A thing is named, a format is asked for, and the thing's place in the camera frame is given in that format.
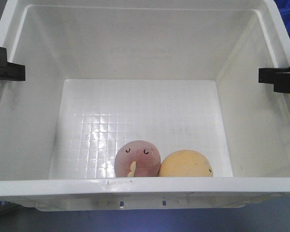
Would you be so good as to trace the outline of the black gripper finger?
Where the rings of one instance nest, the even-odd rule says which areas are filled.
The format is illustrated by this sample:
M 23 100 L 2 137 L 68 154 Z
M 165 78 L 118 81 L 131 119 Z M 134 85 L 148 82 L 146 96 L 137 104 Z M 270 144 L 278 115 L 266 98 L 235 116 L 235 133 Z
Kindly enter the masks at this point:
M 24 65 L 8 62 L 7 50 L 0 47 L 0 80 L 25 81 L 26 69 Z
M 272 84 L 274 92 L 290 94 L 290 66 L 287 68 L 259 68 L 259 83 Z

